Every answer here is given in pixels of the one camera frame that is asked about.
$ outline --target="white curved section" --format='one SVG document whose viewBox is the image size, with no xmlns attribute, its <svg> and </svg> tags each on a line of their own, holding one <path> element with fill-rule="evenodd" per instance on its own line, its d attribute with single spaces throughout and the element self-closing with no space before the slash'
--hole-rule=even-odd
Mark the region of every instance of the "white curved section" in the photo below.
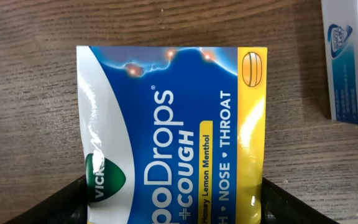
<svg viewBox="0 0 358 224">
<path fill-rule="evenodd" d="M 85 157 L 93 153 L 115 163 L 126 183 L 115 195 L 89 205 L 88 220 L 97 224 L 127 223 L 135 190 L 135 166 L 129 135 L 116 96 L 89 47 L 77 47 L 78 107 Z"/>
</svg>

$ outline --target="plus sign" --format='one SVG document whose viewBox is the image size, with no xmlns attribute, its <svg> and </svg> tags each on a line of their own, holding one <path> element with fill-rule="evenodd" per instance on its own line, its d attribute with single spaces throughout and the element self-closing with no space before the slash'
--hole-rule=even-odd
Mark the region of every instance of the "plus sign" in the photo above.
<svg viewBox="0 0 358 224">
<path fill-rule="evenodd" d="M 187 212 L 187 208 L 184 208 L 182 212 L 179 212 L 182 220 L 187 220 L 187 217 L 191 216 L 190 212 Z"/>
</svg>

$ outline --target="wood grain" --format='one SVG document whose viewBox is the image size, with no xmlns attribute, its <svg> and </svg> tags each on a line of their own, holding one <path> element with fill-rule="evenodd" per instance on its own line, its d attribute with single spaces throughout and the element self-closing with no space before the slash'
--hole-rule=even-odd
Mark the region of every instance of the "wood grain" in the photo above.
<svg viewBox="0 0 358 224">
<path fill-rule="evenodd" d="M 319 0 L 0 0 L 0 223 L 81 176 L 76 45 L 267 46 L 264 176 L 358 223 L 358 126 L 329 120 Z"/>
</svg>

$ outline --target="white box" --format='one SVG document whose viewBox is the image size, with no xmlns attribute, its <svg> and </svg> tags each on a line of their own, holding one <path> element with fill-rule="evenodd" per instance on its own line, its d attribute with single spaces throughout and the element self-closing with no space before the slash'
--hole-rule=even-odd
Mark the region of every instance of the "white box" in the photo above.
<svg viewBox="0 0 358 224">
<path fill-rule="evenodd" d="M 321 0 L 333 120 L 358 124 L 358 0 Z"/>
</svg>

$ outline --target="yellow label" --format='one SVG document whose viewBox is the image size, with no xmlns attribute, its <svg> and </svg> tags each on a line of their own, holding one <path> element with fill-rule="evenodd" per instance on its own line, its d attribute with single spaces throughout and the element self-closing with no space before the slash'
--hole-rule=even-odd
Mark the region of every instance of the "yellow label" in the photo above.
<svg viewBox="0 0 358 224">
<path fill-rule="evenodd" d="M 236 223 L 261 220 L 267 48 L 238 48 Z"/>
<path fill-rule="evenodd" d="M 198 223 L 211 223 L 213 122 L 200 124 L 200 175 L 198 185 Z"/>
</svg>

